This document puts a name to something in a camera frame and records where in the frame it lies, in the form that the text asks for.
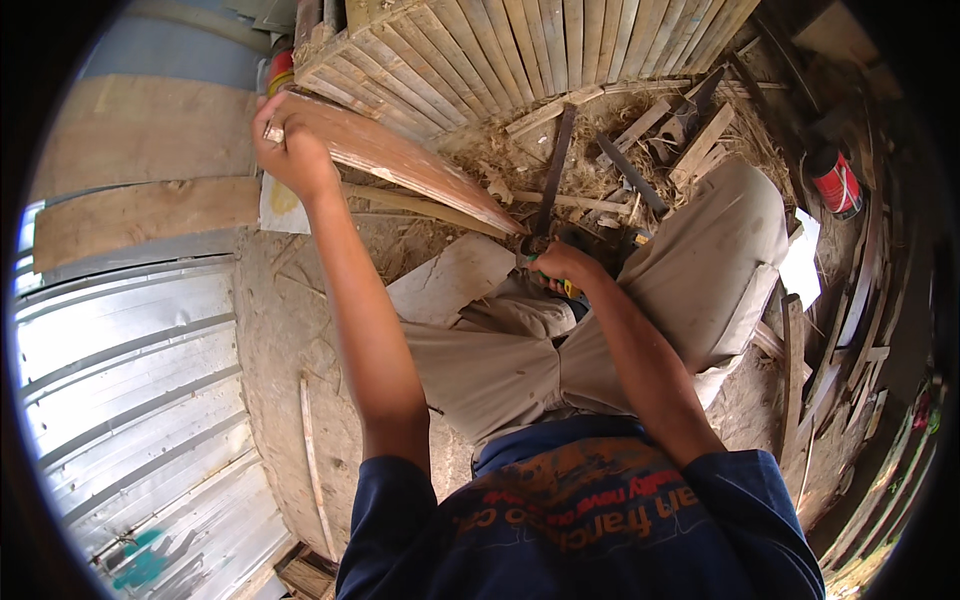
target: navy blue t-shirt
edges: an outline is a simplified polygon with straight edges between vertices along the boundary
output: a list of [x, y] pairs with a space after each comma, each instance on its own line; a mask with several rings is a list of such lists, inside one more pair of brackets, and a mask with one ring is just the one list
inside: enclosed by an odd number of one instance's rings
[[826, 595], [767, 452], [677, 471], [635, 421], [582, 416], [500, 438], [476, 472], [438, 506], [413, 463], [365, 461], [337, 597]]

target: right hand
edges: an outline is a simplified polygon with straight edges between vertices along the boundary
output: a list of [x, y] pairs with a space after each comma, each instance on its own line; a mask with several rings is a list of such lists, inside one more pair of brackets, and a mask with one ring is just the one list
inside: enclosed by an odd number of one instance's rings
[[560, 279], [584, 289], [584, 284], [592, 273], [598, 269], [603, 271], [600, 263], [576, 248], [561, 242], [559, 238], [557, 241], [550, 243], [546, 252], [528, 262], [527, 269], [540, 271], [549, 277], [549, 281], [543, 280], [541, 283], [561, 294], [564, 292], [564, 287], [559, 283]]
[[305, 206], [330, 193], [340, 193], [340, 171], [330, 158], [326, 144], [306, 125], [303, 115], [291, 114], [283, 123], [284, 140], [277, 144], [263, 137], [286, 92], [270, 100], [257, 98], [251, 122], [256, 162], [277, 181], [289, 187]]

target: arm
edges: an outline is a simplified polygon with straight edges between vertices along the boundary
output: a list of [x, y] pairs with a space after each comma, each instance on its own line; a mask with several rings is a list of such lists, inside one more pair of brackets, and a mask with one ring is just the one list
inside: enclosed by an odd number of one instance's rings
[[338, 357], [363, 427], [364, 460], [392, 455], [430, 475], [427, 412], [420, 377], [380, 275], [357, 234], [325, 144], [299, 115], [285, 141], [263, 139], [284, 95], [258, 102], [252, 122], [257, 162], [303, 202], [320, 253]]
[[550, 276], [555, 290], [556, 279], [569, 279], [587, 295], [630, 406], [677, 468], [726, 451], [707, 422], [680, 356], [600, 263], [554, 242], [529, 268]]

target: white paper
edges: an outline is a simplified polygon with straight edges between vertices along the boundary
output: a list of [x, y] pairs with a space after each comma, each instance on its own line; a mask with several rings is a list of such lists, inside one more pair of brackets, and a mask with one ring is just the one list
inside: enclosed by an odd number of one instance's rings
[[799, 294], [804, 311], [820, 297], [820, 277], [815, 257], [820, 224], [799, 208], [794, 213], [800, 226], [790, 236], [790, 248], [780, 264], [780, 280], [788, 294]]
[[287, 233], [310, 233], [306, 209], [297, 195], [267, 172], [260, 188], [260, 228]]

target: corrugated metal sheet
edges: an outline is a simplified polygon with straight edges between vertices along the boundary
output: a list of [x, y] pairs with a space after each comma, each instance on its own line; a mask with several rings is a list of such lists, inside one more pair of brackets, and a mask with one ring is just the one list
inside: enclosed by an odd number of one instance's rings
[[227, 597], [290, 536], [242, 399], [233, 265], [86, 276], [15, 307], [40, 467], [117, 597]]

